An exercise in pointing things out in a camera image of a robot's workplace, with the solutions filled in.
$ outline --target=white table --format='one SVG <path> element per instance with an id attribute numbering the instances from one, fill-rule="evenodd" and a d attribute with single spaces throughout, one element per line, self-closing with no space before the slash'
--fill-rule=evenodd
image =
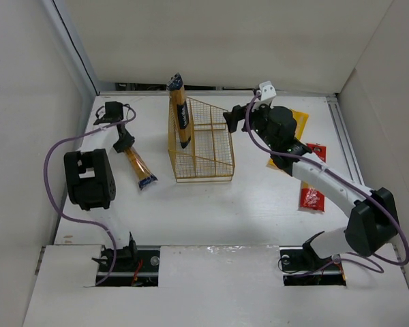
<path id="1" fill-rule="evenodd" d="M 193 97 L 231 109 L 251 96 Z M 297 210 L 300 182 L 267 168 L 268 155 L 248 135 L 233 134 L 232 182 L 177 185 L 166 149 L 168 98 L 111 95 L 98 97 L 93 109 L 113 100 L 136 109 L 138 118 L 127 128 L 159 178 L 139 192 L 125 156 L 109 153 L 115 202 L 137 243 L 172 245 L 161 248 L 159 287 L 85 288 L 95 281 L 97 264 L 90 258 L 100 254 L 101 232 L 62 220 L 55 244 L 71 245 L 47 247 L 25 327 L 409 326 L 409 291 L 396 266 L 384 264 L 385 273 L 377 275 L 344 262 L 347 287 L 283 285 L 278 245 L 300 245 L 347 218 L 328 200 L 323 214 Z M 348 144 L 336 133 L 343 126 L 334 124 L 326 98 L 279 96 L 274 104 L 309 113 L 303 141 L 327 145 L 330 166 L 354 171 L 343 152 Z M 65 212 L 88 219 L 69 201 Z M 379 254 L 395 259 L 391 245 Z"/>

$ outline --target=red wire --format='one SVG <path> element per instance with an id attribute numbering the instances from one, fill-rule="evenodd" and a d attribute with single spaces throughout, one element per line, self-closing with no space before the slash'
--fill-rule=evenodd
<path id="1" fill-rule="evenodd" d="M 141 259 L 141 261 L 139 261 L 138 268 L 135 270 L 134 278 L 132 279 L 132 286 L 135 284 L 135 281 L 138 279 L 136 278 L 136 276 L 138 276 L 139 270 L 141 270 L 143 264 L 144 264 L 144 261 Z"/>

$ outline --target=beige panel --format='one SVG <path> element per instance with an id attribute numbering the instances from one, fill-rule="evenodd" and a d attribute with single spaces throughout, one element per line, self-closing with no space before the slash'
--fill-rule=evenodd
<path id="1" fill-rule="evenodd" d="M 66 0 L 101 80 L 339 92 L 391 0 Z"/>
<path id="2" fill-rule="evenodd" d="M 82 103 L 51 32 L 40 1 L 0 0 L 0 327 L 22 326 L 57 217 L 42 182 L 44 156 L 76 133 Z M 57 200 L 69 148 L 51 163 Z"/>
<path id="3" fill-rule="evenodd" d="M 394 192 L 409 240 L 409 0 L 393 2 L 340 101 L 364 178 Z"/>

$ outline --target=wire basket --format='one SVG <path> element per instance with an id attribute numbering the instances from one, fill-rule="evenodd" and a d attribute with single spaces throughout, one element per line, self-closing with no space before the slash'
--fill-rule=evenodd
<path id="1" fill-rule="evenodd" d="M 170 106 L 168 153 L 176 182 L 231 181 L 234 173 L 232 136 L 223 112 L 210 104 L 186 98 L 190 114 L 191 142 L 182 149 Z"/>

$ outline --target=wire mesh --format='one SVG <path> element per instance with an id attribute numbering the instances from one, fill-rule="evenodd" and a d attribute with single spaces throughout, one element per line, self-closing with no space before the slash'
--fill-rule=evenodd
<path id="1" fill-rule="evenodd" d="M 175 113 L 168 118 L 168 153 L 177 182 L 231 181 L 234 173 L 232 138 L 222 108 L 187 98 L 191 142 L 182 149 Z"/>

